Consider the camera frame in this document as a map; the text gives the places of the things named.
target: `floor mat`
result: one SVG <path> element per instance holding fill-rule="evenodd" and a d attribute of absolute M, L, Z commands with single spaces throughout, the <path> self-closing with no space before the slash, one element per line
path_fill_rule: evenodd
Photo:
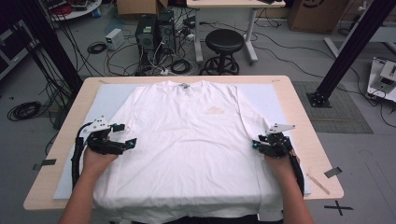
<path fill-rule="evenodd" d="M 295 81 L 292 84 L 317 133 L 373 133 L 347 92 L 332 92 L 329 99 L 332 108 L 316 108 L 309 104 L 306 94 L 314 92 L 320 83 Z"/>

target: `human hand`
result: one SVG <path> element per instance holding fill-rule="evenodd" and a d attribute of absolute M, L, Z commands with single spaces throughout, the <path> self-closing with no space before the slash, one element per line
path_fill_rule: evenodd
<path fill-rule="evenodd" d="M 82 168 L 82 174 L 89 175 L 97 179 L 105 171 L 107 166 L 117 157 L 118 155 L 102 155 L 87 147 L 84 152 L 84 166 Z"/>
<path fill-rule="evenodd" d="M 272 158 L 269 156 L 264 157 L 267 163 L 270 165 L 273 174 L 280 184 L 288 182 L 290 180 L 295 181 L 295 175 L 293 168 L 291 167 L 289 156 L 285 156 L 282 158 Z"/>

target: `cable bundle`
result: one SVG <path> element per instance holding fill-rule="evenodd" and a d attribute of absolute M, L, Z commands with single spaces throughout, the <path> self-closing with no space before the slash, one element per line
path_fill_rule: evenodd
<path fill-rule="evenodd" d="M 17 105 L 8 112 L 7 118 L 12 121 L 33 119 L 38 117 L 40 108 L 41 104 L 38 101 Z"/>
<path fill-rule="evenodd" d="M 62 75 L 64 82 L 67 83 L 67 87 L 69 88 L 71 93 L 71 98 L 75 98 L 78 94 L 79 89 L 82 86 L 82 80 L 78 75 L 77 69 L 74 67 L 69 57 L 67 56 L 58 37 L 50 27 L 49 22 L 42 10 L 42 7 L 38 4 L 37 1 L 15 0 L 13 1 L 13 4 L 15 8 L 17 8 L 20 12 L 23 21 L 29 27 L 32 35 L 40 41 L 40 44 L 43 46 L 48 56 L 51 58 L 51 61 L 56 66 L 58 72 Z M 19 29 L 12 28 L 12 24 L 10 25 L 12 32 L 19 31 Z M 22 42 L 24 43 L 26 49 L 32 55 L 40 69 L 41 67 L 44 67 L 39 57 L 32 49 L 30 49 L 30 40 L 22 40 Z M 49 75 L 48 71 L 44 71 L 45 69 L 41 70 L 43 71 L 45 76 Z M 53 82 L 53 85 L 60 88 L 57 83 Z"/>
<path fill-rule="evenodd" d="M 98 41 L 98 42 L 91 43 L 88 46 L 87 51 L 90 54 L 99 54 L 99 53 L 102 53 L 103 51 L 105 51 L 106 49 L 107 49 L 107 44 L 105 42 Z"/>

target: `electronic device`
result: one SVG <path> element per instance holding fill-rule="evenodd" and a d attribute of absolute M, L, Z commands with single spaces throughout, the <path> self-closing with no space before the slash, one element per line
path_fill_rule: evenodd
<path fill-rule="evenodd" d="M 157 22 L 157 15 L 142 15 L 134 34 L 139 48 L 141 64 L 157 64 L 162 53 L 162 38 Z"/>
<path fill-rule="evenodd" d="M 301 193 L 304 195 L 304 176 L 301 170 L 300 163 L 297 157 L 291 151 L 293 146 L 290 139 L 282 132 L 294 129 L 295 125 L 275 124 L 269 130 L 266 130 L 266 135 L 259 135 L 260 141 L 253 141 L 253 148 L 258 149 L 261 154 L 273 158 L 281 158 L 289 156 L 291 167 L 297 179 L 297 184 Z"/>
<path fill-rule="evenodd" d="M 396 63 L 386 61 L 381 73 L 376 75 L 370 87 L 384 93 L 392 92 L 396 87 Z"/>
<path fill-rule="evenodd" d="M 116 28 L 112 32 L 110 32 L 110 34 L 106 36 L 106 42 L 109 49 L 118 49 L 125 42 L 122 30 Z"/>
<path fill-rule="evenodd" d="M 176 52 L 175 19 L 174 11 L 162 11 L 158 16 L 158 24 L 163 41 L 163 53 L 173 54 Z"/>

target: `gray floor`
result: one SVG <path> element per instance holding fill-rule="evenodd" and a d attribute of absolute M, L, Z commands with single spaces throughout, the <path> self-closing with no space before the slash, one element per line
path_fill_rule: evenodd
<path fill-rule="evenodd" d="M 102 18 L 90 16 L 78 18 L 68 23 L 78 42 L 81 52 L 87 56 L 86 48 L 94 41 L 104 41 L 104 36 L 114 28 L 129 30 L 132 34 L 135 22 L 120 21 L 110 11 Z M 271 27 L 255 27 L 256 32 L 266 34 L 278 44 L 289 47 L 309 47 L 331 54 L 323 42 L 326 35 L 315 35 L 291 32 L 282 21 L 277 29 Z M 236 28 L 244 29 L 245 24 L 236 24 Z M 72 62 L 75 56 L 70 43 L 58 30 L 59 37 Z M 340 45 L 344 38 L 334 32 L 332 39 Z M 324 77 L 332 66 L 333 59 L 326 55 L 308 49 L 285 49 L 275 45 L 267 37 L 259 35 L 253 42 L 257 47 L 272 50 L 277 57 L 294 61 L 306 72 Z M 186 52 L 192 52 L 192 44 L 188 44 Z M 204 57 L 213 55 L 204 48 Z M 260 61 L 249 65 L 247 53 L 243 49 L 235 54 L 241 66 L 241 75 L 286 75 L 295 81 L 320 81 L 300 71 L 295 65 L 278 60 L 270 51 L 256 49 Z M 104 74 L 105 53 L 92 55 L 89 62 L 102 75 Z M 385 57 L 396 60 L 395 54 L 383 44 L 370 43 L 353 67 L 358 71 L 361 89 L 367 87 L 371 61 L 373 57 Z M 111 63 L 126 67 L 138 61 L 136 47 L 129 47 L 115 55 Z M 193 61 L 193 53 L 187 55 Z M 86 68 L 80 72 L 89 76 Z M 349 71 L 342 82 L 352 91 L 357 89 L 357 77 Z M 43 75 L 32 58 L 27 57 L 17 68 L 0 81 L 0 120 L 2 152 L 0 172 L 0 223 L 55 223 L 62 211 L 26 211 L 23 202 L 32 187 L 38 171 L 33 170 L 35 163 L 46 158 L 45 147 L 57 132 L 52 129 L 48 118 L 38 118 L 26 121 L 12 122 L 7 119 L 7 112 L 15 105 L 30 101 L 45 103 L 48 96 L 42 92 L 46 87 Z M 396 178 L 392 171 L 396 170 L 395 146 L 396 129 L 389 127 L 380 116 L 380 108 L 371 107 L 358 94 L 351 93 L 353 101 L 361 111 L 374 134 L 318 133 L 333 167 L 340 167 L 343 173 L 338 178 L 344 188 L 345 196 L 337 200 L 341 206 L 352 207 L 354 210 L 325 209 L 324 205 L 335 205 L 334 200 L 309 201 L 309 209 L 316 223 L 396 223 Z M 389 123 L 396 125 L 396 113 L 389 114 L 391 104 L 384 104 L 383 116 Z M 99 215 L 93 216 L 92 223 L 106 223 Z"/>

